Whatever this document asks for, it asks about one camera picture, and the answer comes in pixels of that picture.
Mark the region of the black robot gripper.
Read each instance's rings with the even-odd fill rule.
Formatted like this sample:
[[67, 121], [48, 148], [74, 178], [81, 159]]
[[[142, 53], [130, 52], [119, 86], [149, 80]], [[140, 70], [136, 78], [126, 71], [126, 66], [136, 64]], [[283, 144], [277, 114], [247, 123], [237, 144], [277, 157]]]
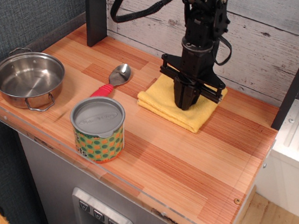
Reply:
[[183, 42], [180, 56], [162, 55], [161, 73], [174, 82], [174, 101], [181, 110], [188, 110], [199, 96], [215, 103], [222, 100], [225, 83], [215, 74], [217, 46], [196, 47]]

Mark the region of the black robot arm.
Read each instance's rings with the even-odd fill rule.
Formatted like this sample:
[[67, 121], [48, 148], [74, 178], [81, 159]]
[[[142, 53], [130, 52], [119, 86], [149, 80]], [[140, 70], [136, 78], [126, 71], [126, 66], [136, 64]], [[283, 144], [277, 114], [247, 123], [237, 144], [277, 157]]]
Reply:
[[188, 110], [199, 96], [215, 103], [222, 99], [225, 84], [213, 71], [214, 65], [224, 65], [227, 59], [216, 59], [219, 44], [231, 47], [222, 36], [228, 31], [228, 0], [182, 0], [186, 32], [181, 41], [181, 56], [163, 54], [161, 73], [174, 81], [174, 101]]

